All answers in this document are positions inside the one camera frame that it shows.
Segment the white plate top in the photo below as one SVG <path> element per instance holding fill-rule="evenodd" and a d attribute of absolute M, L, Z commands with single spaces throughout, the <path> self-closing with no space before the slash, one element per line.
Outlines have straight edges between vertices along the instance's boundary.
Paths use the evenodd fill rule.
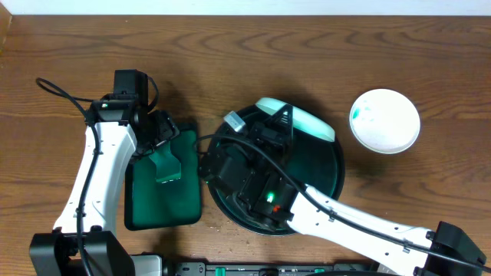
<path fill-rule="evenodd" d="M 352 104 L 349 126 L 364 147 L 382 154 L 410 148 L 420 134 L 420 115 L 413 102 L 390 89 L 369 90 Z"/>

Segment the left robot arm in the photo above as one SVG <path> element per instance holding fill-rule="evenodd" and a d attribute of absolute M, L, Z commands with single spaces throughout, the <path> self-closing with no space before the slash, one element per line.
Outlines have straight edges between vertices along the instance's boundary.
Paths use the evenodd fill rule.
<path fill-rule="evenodd" d="M 158 254 L 129 255 L 116 235 L 127 167 L 174 138 L 167 112 L 139 103 L 96 101 L 83 112 L 84 155 L 69 200 L 50 233 L 29 248 L 38 275 L 163 275 Z"/>

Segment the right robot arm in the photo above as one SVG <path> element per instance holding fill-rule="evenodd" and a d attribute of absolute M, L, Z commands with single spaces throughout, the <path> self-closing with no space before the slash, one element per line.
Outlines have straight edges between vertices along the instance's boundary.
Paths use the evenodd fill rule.
<path fill-rule="evenodd" d="M 480 275 L 486 256 L 455 225 L 402 225 L 338 201 L 344 157 L 334 129 L 270 98 L 231 112 L 208 135 L 199 176 L 244 228 L 334 242 L 398 275 Z"/>

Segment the green sponge cloth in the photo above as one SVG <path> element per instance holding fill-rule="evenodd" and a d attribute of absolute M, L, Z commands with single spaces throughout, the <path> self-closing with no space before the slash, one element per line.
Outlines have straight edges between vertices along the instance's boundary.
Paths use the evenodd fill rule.
<path fill-rule="evenodd" d="M 156 182 L 172 182 L 181 178 L 181 162 L 173 155 L 170 143 L 163 144 L 149 158 L 156 167 Z"/>

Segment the white plate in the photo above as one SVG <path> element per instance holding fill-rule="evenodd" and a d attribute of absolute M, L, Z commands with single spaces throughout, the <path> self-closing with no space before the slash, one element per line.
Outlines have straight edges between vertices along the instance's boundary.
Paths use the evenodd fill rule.
<path fill-rule="evenodd" d="M 287 103 L 271 97 L 263 97 L 255 105 L 268 115 L 273 115 Z M 335 141 L 335 131 L 330 125 L 298 107 L 292 108 L 292 122 L 297 130 L 327 142 Z"/>
<path fill-rule="evenodd" d="M 382 154 L 410 148 L 420 134 L 420 115 L 413 102 L 390 89 L 369 90 L 352 104 L 349 126 L 364 147 Z"/>

